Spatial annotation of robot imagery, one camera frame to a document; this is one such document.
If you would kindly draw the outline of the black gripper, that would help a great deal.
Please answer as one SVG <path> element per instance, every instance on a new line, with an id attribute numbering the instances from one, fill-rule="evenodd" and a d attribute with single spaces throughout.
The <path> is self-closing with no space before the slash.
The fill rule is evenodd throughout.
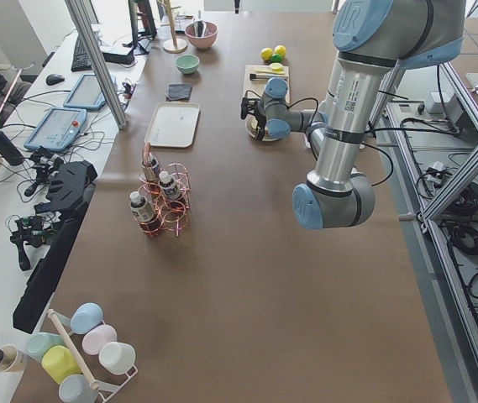
<path id="1" fill-rule="evenodd" d="M 262 141 L 264 138 L 264 126 L 266 117 L 260 107 L 259 98 L 243 97 L 240 103 L 240 119 L 245 120 L 248 116 L 253 116 L 259 125 L 255 128 L 255 140 Z"/>

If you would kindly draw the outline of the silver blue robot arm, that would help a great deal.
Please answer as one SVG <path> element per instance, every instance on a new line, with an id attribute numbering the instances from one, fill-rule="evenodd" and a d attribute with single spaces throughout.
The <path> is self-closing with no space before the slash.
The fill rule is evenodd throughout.
<path id="1" fill-rule="evenodd" d="M 259 98 L 243 98 L 241 116 L 256 119 L 256 139 L 304 133 L 317 156 L 305 183 L 292 193 L 303 227 L 353 227 L 370 217 L 375 193 L 355 160 L 381 82 L 397 67 L 411 70 L 453 60 L 460 53 L 464 23 L 463 1 L 348 1 L 334 22 L 338 55 L 320 106 L 292 110 L 281 78 L 269 79 Z"/>

